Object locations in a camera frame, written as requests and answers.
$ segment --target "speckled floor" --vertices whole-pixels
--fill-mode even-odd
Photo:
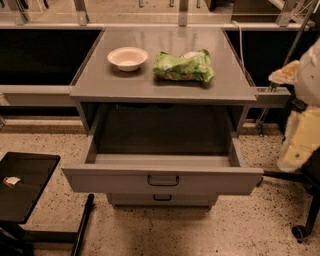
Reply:
[[[248,127],[240,136],[249,166],[275,167],[282,140],[277,129],[259,137]],[[61,156],[25,229],[76,231],[87,194],[73,193],[62,171],[77,162],[86,143],[80,123],[6,125],[0,152],[38,152]],[[220,196],[210,211],[199,208],[113,208],[95,194],[83,256],[134,255],[319,255],[320,220],[302,244],[291,227],[304,224],[311,197],[297,183],[265,178],[250,196]],[[36,256],[70,255],[68,250],[36,250]]]

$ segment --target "table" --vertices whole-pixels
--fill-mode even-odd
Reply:
[[[149,55],[135,72],[107,61],[128,46]],[[216,74],[209,83],[154,77],[160,51],[200,49]],[[235,133],[255,88],[220,27],[108,26],[70,96],[88,134],[81,162],[62,166],[75,192],[106,193],[113,206],[211,208],[219,195],[249,195],[262,177],[245,165]]]
[[[78,255],[93,205],[88,196],[78,232],[27,231],[25,224],[60,161],[58,155],[7,152],[0,162],[0,178],[21,179],[14,187],[0,184],[0,250],[4,255],[33,255],[35,246],[72,245]]]

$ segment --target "gray drawer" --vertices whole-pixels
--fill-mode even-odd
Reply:
[[[158,206],[199,206],[211,207],[217,200],[216,195],[188,196],[174,194],[107,194],[113,206],[158,205]]]
[[[224,107],[156,104],[101,105],[83,162],[62,169],[75,192],[120,205],[209,206],[249,195],[263,173],[244,165]]]

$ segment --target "metal rod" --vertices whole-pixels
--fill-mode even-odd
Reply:
[[[79,255],[80,249],[81,249],[81,244],[82,244],[82,240],[84,237],[84,233],[86,231],[86,227],[88,224],[88,220],[89,220],[89,216],[90,216],[90,211],[93,205],[93,199],[94,199],[94,195],[93,194],[89,194],[84,211],[83,211],[83,215],[82,215],[82,219],[81,219],[81,223],[78,229],[78,235],[75,241],[75,244],[72,248],[72,252],[71,252],[71,256],[77,256]]]

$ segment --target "black panel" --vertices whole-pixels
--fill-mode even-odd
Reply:
[[[5,116],[79,116],[76,107],[6,107],[0,106],[0,115]]]
[[[69,85],[100,30],[0,30],[0,85]]]
[[[236,53],[240,56],[239,31],[226,31]],[[296,37],[295,31],[243,31],[243,58],[246,69],[256,86],[269,86],[271,72],[281,68]],[[304,52],[314,44],[319,37],[319,31],[308,31],[301,39],[290,61],[299,60]],[[286,85],[292,92],[293,87]],[[248,118],[256,119],[260,109],[250,109]],[[280,128],[286,123],[290,109],[271,109],[266,122],[278,122]]]

